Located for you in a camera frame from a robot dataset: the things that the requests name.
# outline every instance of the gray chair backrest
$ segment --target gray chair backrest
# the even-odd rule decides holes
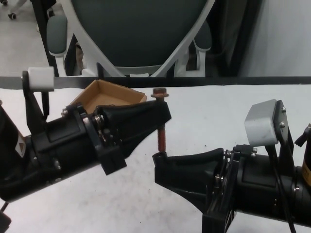
[[[208,0],[71,0],[84,30],[116,67],[163,64]]]

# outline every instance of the copper bolt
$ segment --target copper bolt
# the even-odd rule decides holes
[[[169,96],[169,94],[166,93],[166,88],[163,87],[154,88],[154,93],[151,95],[151,97],[154,97],[157,101],[164,101],[164,98],[167,96]],[[157,130],[157,146],[159,152],[166,151],[165,125],[162,125]]]

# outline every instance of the white tabletop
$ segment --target white tabletop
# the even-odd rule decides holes
[[[151,88],[138,90],[147,96],[152,92]],[[248,110],[252,104],[270,99],[283,100],[296,140],[311,122],[310,90],[310,85],[168,88],[172,120],[166,125],[167,153],[195,154],[247,144],[244,119]],[[61,110],[81,91],[69,88],[50,93],[48,120],[60,117]],[[0,89],[0,100],[19,130],[29,134],[22,91]],[[202,214],[154,183],[152,155],[156,152],[153,133],[126,160],[128,167],[118,172],[106,176],[96,166],[13,202],[5,211],[13,221],[8,232],[200,233]],[[264,148],[259,153],[266,154]],[[304,148],[294,149],[296,165],[302,165],[303,155]],[[310,232],[301,226],[296,229]],[[238,213],[228,232],[290,231],[287,223]]]

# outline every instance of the gray carpet floor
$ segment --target gray carpet floor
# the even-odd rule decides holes
[[[17,0],[8,2],[8,6],[0,4],[0,76],[20,76],[28,67],[48,66],[31,2],[21,7],[15,20],[7,13]],[[56,14],[63,13],[59,3],[53,8]]]

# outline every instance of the brown cardboard tray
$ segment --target brown cardboard tray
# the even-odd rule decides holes
[[[144,93],[103,80],[94,80],[72,104],[80,102],[87,113],[92,113],[97,105],[129,105],[146,100]]]

